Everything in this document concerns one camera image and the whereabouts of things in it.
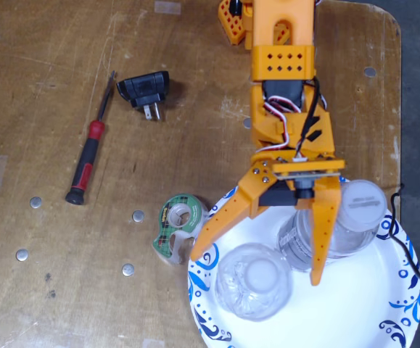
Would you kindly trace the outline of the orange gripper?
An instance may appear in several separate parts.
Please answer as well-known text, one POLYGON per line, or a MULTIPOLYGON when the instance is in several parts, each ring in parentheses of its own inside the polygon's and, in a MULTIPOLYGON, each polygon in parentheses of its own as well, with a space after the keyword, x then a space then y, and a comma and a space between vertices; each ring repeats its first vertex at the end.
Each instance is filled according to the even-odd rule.
MULTIPOLYGON (((332 122, 317 78, 256 84, 251 88, 250 111, 252 140, 258 152, 292 150, 299 159, 313 154, 334 156, 332 122)), ((203 226, 190 254, 192 261, 201 258, 213 243, 243 219, 255 218, 262 212, 259 199, 278 180, 273 174, 273 163, 272 159, 254 162, 238 182, 234 195, 203 226)), ((339 176, 316 181, 311 209, 312 286, 320 284, 340 202, 339 176)))

